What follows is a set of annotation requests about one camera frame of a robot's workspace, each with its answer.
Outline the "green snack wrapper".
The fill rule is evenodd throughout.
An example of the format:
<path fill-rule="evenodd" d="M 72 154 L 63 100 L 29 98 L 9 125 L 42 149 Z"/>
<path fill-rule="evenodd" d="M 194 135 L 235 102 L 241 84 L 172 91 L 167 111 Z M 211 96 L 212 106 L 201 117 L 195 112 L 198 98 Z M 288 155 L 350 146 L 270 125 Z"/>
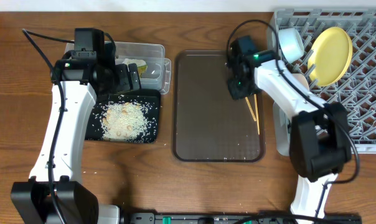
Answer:
<path fill-rule="evenodd" d="M 143 74 L 146 73 L 146 71 L 148 69 L 148 65 L 144 60 L 138 60 L 136 65 L 137 65 L 137 68 L 138 68 L 139 77 L 141 78 L 143 76 Z"/>

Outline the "wooden chopstick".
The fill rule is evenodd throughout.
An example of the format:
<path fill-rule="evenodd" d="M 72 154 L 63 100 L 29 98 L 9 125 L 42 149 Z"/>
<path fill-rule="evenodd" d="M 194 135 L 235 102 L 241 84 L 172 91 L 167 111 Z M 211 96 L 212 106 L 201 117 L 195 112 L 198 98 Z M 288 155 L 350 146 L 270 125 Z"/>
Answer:
<path fill-rule="evenodd" d="M 256 116 L 255 116 L 255 114 L 254 114 L 253 108 L 252 108 L 252 106 L 251 106 L 251 103 L 250 103 L 250 100 L 248 99 L 248 97 L 245 97 L 245 101 L 246 101 L 246 103 L 247 103 L 248 109 L 249 109 L 249 111 L 250 111 L 250 114 L 251 114 L 251 116 L 252 116 L 254 122 L 257 122 L 257 118 L 256 118 Z"/>
<path fill-rule="evenodd" d="M 253 95 L 253 98 L 255 102 L 255 116 L 256 116 L 257 131 L 258 131 L 258 135 L 260 135 L 260 119 L 259 119 L 259 113 L 258 113 L 257 95 Z"/>

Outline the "white round bowl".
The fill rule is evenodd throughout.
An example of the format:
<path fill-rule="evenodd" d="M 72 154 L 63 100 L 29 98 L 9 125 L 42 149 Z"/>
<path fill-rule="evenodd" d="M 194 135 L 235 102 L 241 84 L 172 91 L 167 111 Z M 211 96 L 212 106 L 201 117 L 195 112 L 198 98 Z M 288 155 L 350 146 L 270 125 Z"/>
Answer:
<path fill-rule="evenodd" d="M 309 91 L 309 85 L 304 75 L 300 73 L 293 73 L 292 76 L 295 77 L 295 79 L 297 79 L 297 81 L 300 82 L 300 84 L 302 84 L 302 86 L 305 87 L 307 91 Z"/>

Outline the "light blue bowl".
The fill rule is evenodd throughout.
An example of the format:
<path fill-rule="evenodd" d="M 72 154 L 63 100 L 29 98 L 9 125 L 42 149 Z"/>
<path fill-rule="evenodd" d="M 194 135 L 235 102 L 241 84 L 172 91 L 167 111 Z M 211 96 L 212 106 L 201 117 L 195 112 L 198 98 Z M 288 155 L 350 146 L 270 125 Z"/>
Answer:
<path fill-rule="evenodd" d="M 303 41 L 295 28 L 280 30 L 278 39 L 281 51 L 288 63 L 293 63 L 304 55 Z"/>

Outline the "yellow round plate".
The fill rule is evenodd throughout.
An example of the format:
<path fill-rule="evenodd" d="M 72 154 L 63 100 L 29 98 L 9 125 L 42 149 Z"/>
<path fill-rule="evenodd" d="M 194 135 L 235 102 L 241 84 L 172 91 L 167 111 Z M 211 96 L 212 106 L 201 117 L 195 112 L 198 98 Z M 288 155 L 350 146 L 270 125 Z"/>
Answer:
<path fill-rule="evenodd" d="M 351 64 L 353 46 L 345 30 L 330 27 L 323 31 L 311 47 L 308 72 L 317 86 L 328 86 L 342 78 Z"/>

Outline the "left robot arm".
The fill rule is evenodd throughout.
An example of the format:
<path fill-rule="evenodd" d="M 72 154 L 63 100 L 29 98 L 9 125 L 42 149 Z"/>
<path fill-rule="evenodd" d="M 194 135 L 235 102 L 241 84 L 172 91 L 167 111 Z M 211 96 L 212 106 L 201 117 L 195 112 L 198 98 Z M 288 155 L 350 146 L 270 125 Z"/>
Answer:
<path fill-rule="evenodd" d="M 123 223 L 116 205 L 101 205 L 82 184 L 82 151 L 98 95 L 141 89 L 136 65 L 116 66 L 116 44 L 95 28 L 77 28 L 74 48 L 50 63 L 52 108 L 40 154 L 11 201 L 25 223 Z"/>

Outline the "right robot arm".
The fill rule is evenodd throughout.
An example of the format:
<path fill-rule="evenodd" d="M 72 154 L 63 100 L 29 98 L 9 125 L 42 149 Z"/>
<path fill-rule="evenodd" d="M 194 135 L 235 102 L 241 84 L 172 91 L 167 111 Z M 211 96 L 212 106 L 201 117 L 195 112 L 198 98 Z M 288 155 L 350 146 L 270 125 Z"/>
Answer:
<path fill-rule="evenodd" d="M 258 51 L 251 37 L 227 41 L 228 89 L 233 99 L 266 92 L 291 122 L 288 155 L 298 173 L 291 213 L 303 221 L 325 216 L 331 185 L 352 159 L 347 111 L 307 90 L 286 69 L 277 50 Z"/>

